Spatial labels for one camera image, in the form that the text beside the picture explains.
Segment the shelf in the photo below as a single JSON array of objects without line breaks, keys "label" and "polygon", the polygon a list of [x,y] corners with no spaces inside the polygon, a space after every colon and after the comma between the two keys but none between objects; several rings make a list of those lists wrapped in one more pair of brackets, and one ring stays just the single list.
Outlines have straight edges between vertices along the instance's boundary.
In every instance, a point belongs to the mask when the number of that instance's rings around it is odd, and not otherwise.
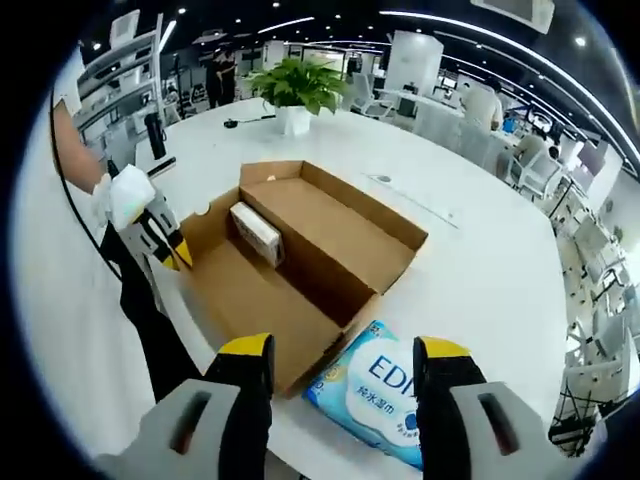
[{"label": "shelf", "polygon": [[106,51],[86,66],[84,73],[80,75],[80,78],[78,78],[78,85],[81,86],[83,83],[91,80],[96,74],[106,68],[109,68],[119,60],[128,57],[129,55],[135,55],[137,52],[144,50],[145,48],[151,48],[153,46],[155,36],[156,31],[152,30],[129,40],[117,48],[112,48],[111,50]]},{"label": "shelf", "polygon": [[80,131],[85,130],[98,121],[98,119],[115,109],[118,104],[122,103],[124,100],[130,99],[136,95],[141,95],[148,90],[153,90],[154,82],[154,79],[145,80],[134,88],[129,89],[126,92],[119,93],[109,101],[98,105],[87,112],[81,111],[81,113],[74,118],[76,128]]},{"label": "shelf", "polygon": [[97,79],[94,77],[87,79],[85,82],[81,83],[78,86],[78,92],[80,93],[80,100],[84,100],[89,95],[97,91],[100,87],[106,85],[112,80],[115,80],[121,75],[124,75],[125,73],[133,70],[134,68],[141,67],[142,65],[151,62],[151,60],[152,60],[151,55],[145,55],[144,57],[138,58],[137,60],[131,62],[128,65],[120,67],[115,72],[110,72],[109,75],[106,75],[101,79]]}]

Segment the white pillar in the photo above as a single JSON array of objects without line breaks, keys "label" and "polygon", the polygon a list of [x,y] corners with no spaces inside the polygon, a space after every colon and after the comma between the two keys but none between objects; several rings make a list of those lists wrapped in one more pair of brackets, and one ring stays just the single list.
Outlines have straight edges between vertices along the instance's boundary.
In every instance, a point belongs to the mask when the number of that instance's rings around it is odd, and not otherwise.
[{"label": "white pillar", "polygon": [[373,53],[362,53],[362,68],[360,69],[360,73],[364,73],[365,75],[370,75],[373,73],[373,59],[375,56]]},{"label": "white pillar", "polygon": [[384,88],[402,90],[413,82],[418,94],[431,96],[443,49],[442,43],[433,37],[396,30]]},{"label": "white pillar", "polygon": [[622,169],[622,158],[607,142],[600,142],[597,155],[604,160],[604,166],[594,177],[586,192],[589,205],[594,212],[600,211]]},{"label": "white pillar", "polygon": [[271,70],[284,58],[284,42],[282,40],[272,40],[262,47],[262,68]]}]

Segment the open cardboard box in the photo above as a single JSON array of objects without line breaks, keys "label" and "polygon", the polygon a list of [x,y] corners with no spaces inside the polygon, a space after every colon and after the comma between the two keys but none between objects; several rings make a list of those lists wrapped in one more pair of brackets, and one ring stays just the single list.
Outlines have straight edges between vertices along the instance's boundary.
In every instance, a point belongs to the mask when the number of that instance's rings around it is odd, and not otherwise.
[{"label": "open cardboard box", "polygon": [[[277,269],[240,237],[229,209],[241,200],[280,230],[284,261]],[[185,219],[181,230],[193,258],[190,284],[207,318],[229,339],[272,333],[276,390],[288,395],[335,354],[427,238],[304,161],[243,165],[240,185],[206,214]]]}]

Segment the potted plant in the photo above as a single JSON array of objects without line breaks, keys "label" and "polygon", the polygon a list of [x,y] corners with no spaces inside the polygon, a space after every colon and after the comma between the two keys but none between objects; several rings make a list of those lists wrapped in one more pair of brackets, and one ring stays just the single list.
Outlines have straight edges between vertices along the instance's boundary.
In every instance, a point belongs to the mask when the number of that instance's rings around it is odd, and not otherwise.
[{"label": "potted plant", "polygon": [[309,131],[311,114],[318,115],[322,107],[336,112],[336,93],[346,88],[339,75],[324,65],[286,58],[253,77],[251,88],[276,108],[285,135],[300,135]]}]

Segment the white flower pot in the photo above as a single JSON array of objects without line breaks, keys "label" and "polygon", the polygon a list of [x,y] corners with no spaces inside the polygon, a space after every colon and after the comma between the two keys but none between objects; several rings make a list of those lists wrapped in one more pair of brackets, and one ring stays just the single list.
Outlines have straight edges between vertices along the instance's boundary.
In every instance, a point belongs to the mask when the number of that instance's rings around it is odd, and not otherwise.
[{"label": "white flower pot", "polygon": [[277,107],[276,122],[284,135],[303,135],[309,131],[311,113],[306,107]]}]

